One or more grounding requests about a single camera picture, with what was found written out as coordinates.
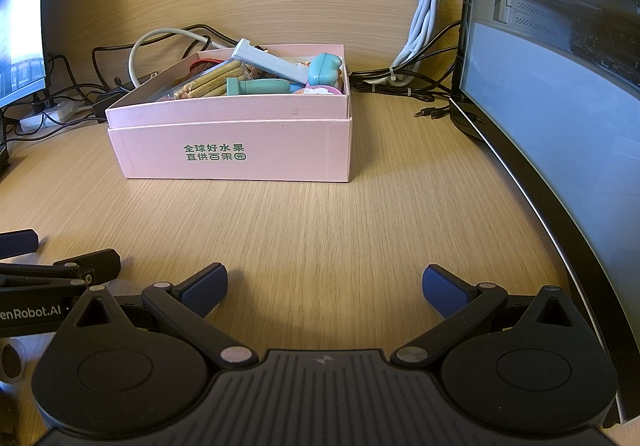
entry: cardboard box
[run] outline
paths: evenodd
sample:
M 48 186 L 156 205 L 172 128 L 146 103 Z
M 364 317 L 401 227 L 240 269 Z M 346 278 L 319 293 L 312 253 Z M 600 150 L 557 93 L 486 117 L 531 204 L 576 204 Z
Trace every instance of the cardboard box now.
M 342 45 L 269 45 L 290 61 L 342 58 L 343 95 L 266 94 L 149 102 L 200 58 L 178 62 L 107 109 L 109 137 L 128 178 L 348 182 L 351 93 Z

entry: wooden table surface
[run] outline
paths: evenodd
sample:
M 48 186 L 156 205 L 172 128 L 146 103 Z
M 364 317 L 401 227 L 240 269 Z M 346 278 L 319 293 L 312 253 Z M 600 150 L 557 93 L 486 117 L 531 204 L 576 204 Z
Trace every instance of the wooden table surface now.
M 127 180 L 105 125 L 21 143 L 0 178 L 0 230 L 38 232 L 38 253 L 22 262 L 116 249 L 124 266 L 114 294 L 177 283 L 220 261 L 229 292 L 208 319 L 260 354 L 388 354 L 440 321 L 420 290 L 430 263 L 517 294 L 566 285 L 550 239 L 497 160 L 448 119 L 414 118 L 418 108 L 355 95 L 349 184 Z M 21 445 L 46 430 L 30 375 L 49 339 L 22 338 Z M 634 425 L 610 434 L 621 445 L 640 437 Z

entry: ribbed black surface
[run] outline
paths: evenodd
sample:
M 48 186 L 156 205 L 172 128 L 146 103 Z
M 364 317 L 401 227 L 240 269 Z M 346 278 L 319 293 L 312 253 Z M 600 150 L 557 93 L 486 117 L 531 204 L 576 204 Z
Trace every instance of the ribbed black surface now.
M 48 434 L 40 446 L 100 444 Z M 540 441 L 502 436 L 458 415 L 431 376 L 390 366 L 378 350 L 272 350 L 225 372 L 187 418 L 110 446 L 611 446 L 595 430 Z

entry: power strip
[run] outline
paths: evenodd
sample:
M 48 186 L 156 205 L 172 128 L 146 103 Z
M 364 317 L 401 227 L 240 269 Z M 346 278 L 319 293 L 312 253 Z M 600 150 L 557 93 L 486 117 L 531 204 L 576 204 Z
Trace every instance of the power strip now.
M 57 104 L 53 108 L 45 110 L 47 116 L 57 122 L 65 122 L 74 116 L 74 105 L 70 101 L 65 101 Z M 20 128 L 23 132 L 32 132 L 36 128 L 44 126 L 56 126 L 56 123 L 51 121 L 47 116 L 42 113 L 25 116 L 20 120 Z

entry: monitor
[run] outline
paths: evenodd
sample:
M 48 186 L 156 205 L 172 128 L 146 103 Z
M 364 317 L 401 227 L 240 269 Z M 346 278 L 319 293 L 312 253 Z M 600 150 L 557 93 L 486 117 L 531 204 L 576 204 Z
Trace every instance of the monitor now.
M 0 107 L 48 86 L 41 0 L 0 0 Z
M 506 166 L 640 415 L 640 0 L 464 0 L 452 120 Z

